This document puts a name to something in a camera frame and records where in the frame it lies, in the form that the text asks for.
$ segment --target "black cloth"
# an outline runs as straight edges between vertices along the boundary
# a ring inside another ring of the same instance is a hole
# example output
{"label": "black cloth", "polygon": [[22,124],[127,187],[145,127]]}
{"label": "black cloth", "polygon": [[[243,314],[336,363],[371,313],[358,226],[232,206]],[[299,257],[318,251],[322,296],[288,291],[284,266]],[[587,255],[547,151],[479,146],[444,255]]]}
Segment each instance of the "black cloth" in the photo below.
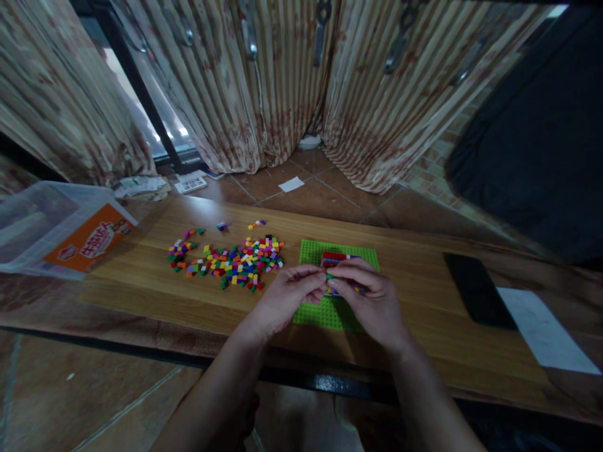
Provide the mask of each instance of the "black cloth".
{"label": "black cloth", "polygon": [[603,10],[570,6],[451,154],[457,192],[569,262],[603,257]]}

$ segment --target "tiled floor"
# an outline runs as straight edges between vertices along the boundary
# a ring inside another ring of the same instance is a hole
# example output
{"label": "tiled floor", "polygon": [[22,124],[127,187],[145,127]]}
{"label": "tiled floor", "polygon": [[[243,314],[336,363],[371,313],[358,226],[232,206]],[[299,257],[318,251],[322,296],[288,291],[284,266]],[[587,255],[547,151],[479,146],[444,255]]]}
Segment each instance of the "tiled floor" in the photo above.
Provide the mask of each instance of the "tiled floor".
{"label": "tiled floor", "polygon": [[[278,185],[295,176],[305,185],[283,193]],[[401,186],[383,196],[357,190],[320,151],[208,183],[190,195],[512,246]],[[0,449],[147,450],[199,377],[195,369],[0,331]],[[331,397],[274,385],[258,392],[266,451],[362,450],[357,434],[334,418]]]}
{"label": "tiled floor", "polygon": [[[170,180],[178,181],[170,168],[160,168],[159,171]],[[279,184],[296,176],[304,185],[284,193]],[[206,178],[206,181],[207,187],[188,195],[351,223],[517,246],[461,214],[402,186],[394,185],[383,196],[358,190],[319,150],[294,153],[285,164],[261,169],[255,175],[227,175],[219,181],[210,178]]]}

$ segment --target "black phone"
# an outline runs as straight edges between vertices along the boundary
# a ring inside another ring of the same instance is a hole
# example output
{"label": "black phone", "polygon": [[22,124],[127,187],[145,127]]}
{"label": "black phone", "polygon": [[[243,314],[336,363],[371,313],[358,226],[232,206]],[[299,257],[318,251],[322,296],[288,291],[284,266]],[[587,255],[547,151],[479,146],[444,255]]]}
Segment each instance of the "black phone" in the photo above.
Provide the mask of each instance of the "black phone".
{"label": "black phone", "polygon": [[443,253],[443,255],[473,321],[506,330],[517,330],[517,324],[482,261],[459,254]]}

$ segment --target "finger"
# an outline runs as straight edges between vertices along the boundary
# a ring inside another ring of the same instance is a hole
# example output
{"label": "finger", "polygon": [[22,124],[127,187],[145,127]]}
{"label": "finger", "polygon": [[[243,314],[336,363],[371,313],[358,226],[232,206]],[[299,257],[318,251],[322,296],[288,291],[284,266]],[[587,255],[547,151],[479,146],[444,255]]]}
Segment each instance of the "finger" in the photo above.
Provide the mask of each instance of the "finger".
{"label": "finger", "polygon": [[327,271],[333,276],[339,276],[339,277],[344,277],[347,279],[353,279],[357,283],[360,283],[363,286],[368,287],[371,292],[378,291],[379,289],[381,289],[381,286],[383,285],[383,283],[382,283],[383,277],[381,275],[379,275],[378,273],[372,273],[372,272],[366,271],[365,269],[361,269],[358,267],[337,266],[337,267],[330,268]]}
{"label": "finger", "polygon": [[338,267],[358,267],[358,268],[365,269],[372,273],[377,272],[377,270],[375,270],[375,267],[373,267],[370,263],[368,263],[361,257],[352,257],[350,259],[346,259],[344,261],[339,262],[337,264],[337,266]]}
{"label": "finger", "polygon": [[320,298],[322,297],[316,297],[314,294],[308,295],[308,299],[312,304],[320,304]]}
{"label": "finger", "polygon": [[323,270],[320,267],[317,267],[312,264],[302,264],[295,267],[284,267],[283,268],[287,275],[291,277],[291,279],[297,279],[309,276],[311,274],[315,274],[318,272],[322,272]]}
{"label": "finger", "polygon": [[314,289],[310,294],[314,295],[316,298],[321,299],[324,297],[325,291],[322,288]]}
{"label": "finger", "polygon": [[299,295],[299,297],[305,296],[312,291],[318,289],[320,286],[325,284],[327,275],[320,271],[318,273],[311,274],[299,281],[293,281],[290,284],[293,286],[293,290]]}
{"label": "finger", "polygon": [[327,284],[345,298],[354,311],[364,302],[364,297],[356,292],[354,288],[343,279],[329,279]]}

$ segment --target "curtain hook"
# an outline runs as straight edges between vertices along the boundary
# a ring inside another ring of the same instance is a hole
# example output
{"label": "curtain hook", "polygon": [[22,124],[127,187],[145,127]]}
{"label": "curtain hook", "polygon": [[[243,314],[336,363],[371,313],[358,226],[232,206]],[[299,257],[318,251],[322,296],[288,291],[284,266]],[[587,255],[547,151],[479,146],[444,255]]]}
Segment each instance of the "curtain hook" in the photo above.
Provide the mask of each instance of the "curtain hook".
{"label": "curtain hook", "polygon": [[325,29],[331,18],[331,0],[318,0],[316,3],[316,34],[314,37],[314,67],[319,67],[322,61],[324,48]]}
{"label": "curtain hook", "polygon": [[429,3],[429,0],[401,0],[401,3],[404,10],[400,14],[400,21],[398,22],[398,35],[392,42],[385,59],[384,73],[386,75],[394,73],[400,65],[402,56],[410,42],[410,29],[419,15],[419,8],[421,5]]}
{"label": "curtain hook", "polygon": [[109,15],[111,16],[111,19],[113,19],[113,22],[115,22],[115,25],[117,26],[117,28],[119,28],[119,32],[124,37],[124,40],[132,49],[134,49],[140,53],[146,53],[146,49],[147,49],[148,45],[147,45],[146,39],[144,38],[143,31],[141,30],[140,25],[138,24],[138,22],[136,22],[136,18],[134,17],[134,13],[132,12],[130,5],[128,5],[127,3],[124,3],[122,1],[119,1],[119,9],[121,10],[122,14],[126,17],[128,22],[130,22],[130,25],[136,31],[136,34],[138,35],[138,38],[140,39],[140,47],[134,43],[132,36],[130,36],[130,34],[126,31],[126,27],[124,27],[124,23],[121,21],[121,19],[117,15],[117,13],[115,11],[113,11],[112,9],[109,10]]}
{"label": "curtain hook", "polygon": [[239,17],[241,19],[241,33],[245,47],[245,57],[249,61],[256,61],[258,45],[256,44],[256,29],[253,25],[253,16],[256,13],[256,0],[241,0],[239,3]]}
{"label": "curtain hook", "polygon": [[178,13],[178,18],[180,19],[180,24],[182,24],[182,27],[184,28],[184,35],[186,36],[186,38],[182,38],[182,35],[180,34],[180,30],[178,29],[178,24],[176,23],[176,19],[174,18],[174,14],[172,13],[171,9],[168,8],[167,6],[165,6],[165,4],[163,5],[163,15],[165,16],[166,20],[168,21],[168,25],[170,26],[171,29],[171,33],[174,36],[174,39],[176,40],[176,42],[184,47],[192,47],[193,46],[193,42],[194,42],[194,35],[193,35],[193,30],[190,27],[190,23],[188,22],[187,17],[184,14],[184,11],[182,11],[182,7],[176,2],[176,1],[172,1],[172,6],[174,7],[174,9],[176,10],[176,12]]}
{"label": "curtain hook", "polygon": [[523,15],[526,8],[527,5],[508,6],[500,3],[490,5],[476,33],[479,40],[467,52],[465,58],[463,58],[459,69],[450,81],[451,86],[459,87],[467,80],[469,73],[477,66],[479,55],[486,45],[490,41],[496,41],[512,22]]}

